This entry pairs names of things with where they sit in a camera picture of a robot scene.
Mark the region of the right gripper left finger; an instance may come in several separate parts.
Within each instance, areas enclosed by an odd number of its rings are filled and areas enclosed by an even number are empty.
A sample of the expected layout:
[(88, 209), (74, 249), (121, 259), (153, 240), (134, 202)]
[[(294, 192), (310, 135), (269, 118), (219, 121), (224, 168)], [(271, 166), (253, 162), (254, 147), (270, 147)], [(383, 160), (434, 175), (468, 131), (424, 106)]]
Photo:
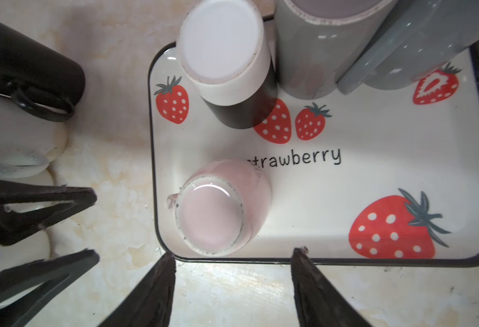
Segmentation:
[(175, 258), (165, 253), (101, 326), (168, 326), (175, 290)]

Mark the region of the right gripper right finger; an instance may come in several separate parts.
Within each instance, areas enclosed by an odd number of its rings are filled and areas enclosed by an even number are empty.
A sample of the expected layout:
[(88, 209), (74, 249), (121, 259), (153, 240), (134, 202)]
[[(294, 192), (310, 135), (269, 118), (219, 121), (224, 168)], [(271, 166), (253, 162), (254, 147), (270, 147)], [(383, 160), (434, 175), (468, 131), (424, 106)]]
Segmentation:
[(295, 248), (291, 257), (294, 300), (300, 326), (369, 326), (308, 257)]

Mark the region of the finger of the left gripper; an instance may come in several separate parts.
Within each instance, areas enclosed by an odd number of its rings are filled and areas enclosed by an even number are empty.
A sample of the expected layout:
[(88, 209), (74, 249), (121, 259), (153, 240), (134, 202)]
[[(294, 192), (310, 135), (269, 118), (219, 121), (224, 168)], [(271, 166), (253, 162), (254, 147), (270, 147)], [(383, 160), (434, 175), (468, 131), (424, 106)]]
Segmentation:
[(0, 245), (14, 245), (92, 207), (88, 187), (42, 186), (0, 180)]
[(98, 264), (91, 249), (0, 272), (0, 326), (25, 326), (55, 296)]

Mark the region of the cream mug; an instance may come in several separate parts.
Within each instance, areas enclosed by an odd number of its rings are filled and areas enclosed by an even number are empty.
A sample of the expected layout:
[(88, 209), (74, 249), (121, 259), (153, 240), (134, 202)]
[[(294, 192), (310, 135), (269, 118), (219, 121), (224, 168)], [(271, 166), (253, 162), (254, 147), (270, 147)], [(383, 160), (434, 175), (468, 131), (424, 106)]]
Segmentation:
[(63, 153), (67, 141), (63, 123), (39, 119), (0, 96), (0, 178), (40, 174)]

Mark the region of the pink upside-down mug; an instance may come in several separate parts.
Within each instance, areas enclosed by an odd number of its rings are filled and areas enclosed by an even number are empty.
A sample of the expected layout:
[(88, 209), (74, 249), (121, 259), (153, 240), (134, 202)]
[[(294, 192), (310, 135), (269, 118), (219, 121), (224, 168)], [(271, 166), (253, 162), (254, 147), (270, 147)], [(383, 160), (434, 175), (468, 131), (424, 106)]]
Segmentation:
[(253, 240), (271, 205), (269, 178), (245, 159), (209, 163), (167, 199), (184, 243), (208, 257), (229, 255)]

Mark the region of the black mug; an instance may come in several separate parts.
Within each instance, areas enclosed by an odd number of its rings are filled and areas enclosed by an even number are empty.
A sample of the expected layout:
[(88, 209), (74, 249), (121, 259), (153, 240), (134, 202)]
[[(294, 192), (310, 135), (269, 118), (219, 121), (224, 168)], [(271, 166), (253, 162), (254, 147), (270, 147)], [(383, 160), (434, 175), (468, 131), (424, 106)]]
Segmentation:
[(0, 94), (21, 110), (65, 122), (85, 91), (81, 66), (0, 22)]

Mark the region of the small white mug back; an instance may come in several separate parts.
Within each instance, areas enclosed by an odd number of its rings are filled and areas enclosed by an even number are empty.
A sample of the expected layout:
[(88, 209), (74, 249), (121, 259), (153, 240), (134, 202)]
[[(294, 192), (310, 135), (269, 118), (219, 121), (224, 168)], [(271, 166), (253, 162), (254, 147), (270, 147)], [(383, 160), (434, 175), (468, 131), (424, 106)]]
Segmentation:
[(253, 2), (200, 2), (184, 19), (176, 46), (182, 70), (222, 124), (249, 129), (268, 118), (278, 87)]

